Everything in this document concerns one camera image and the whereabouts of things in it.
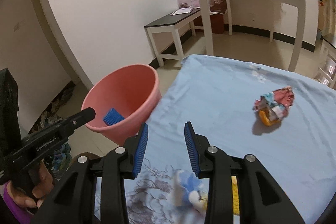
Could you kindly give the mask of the left hand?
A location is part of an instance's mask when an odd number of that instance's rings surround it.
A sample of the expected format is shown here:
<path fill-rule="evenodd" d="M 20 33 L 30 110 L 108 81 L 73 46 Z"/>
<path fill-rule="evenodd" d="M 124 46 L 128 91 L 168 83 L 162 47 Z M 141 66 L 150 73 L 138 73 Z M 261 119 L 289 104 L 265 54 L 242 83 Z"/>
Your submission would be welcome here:
<path fill-rule="evenodd" d="M 16 205 L 23 209 L 38 209 L 41 207 L 46 196 L 54 188 L 54 180 L 49 173 L 44 161 L 39 164 L 39 183 L 31 190 L 25 191 L 23 188 L 9 181 L 6 186 L 9 197 Z"/>

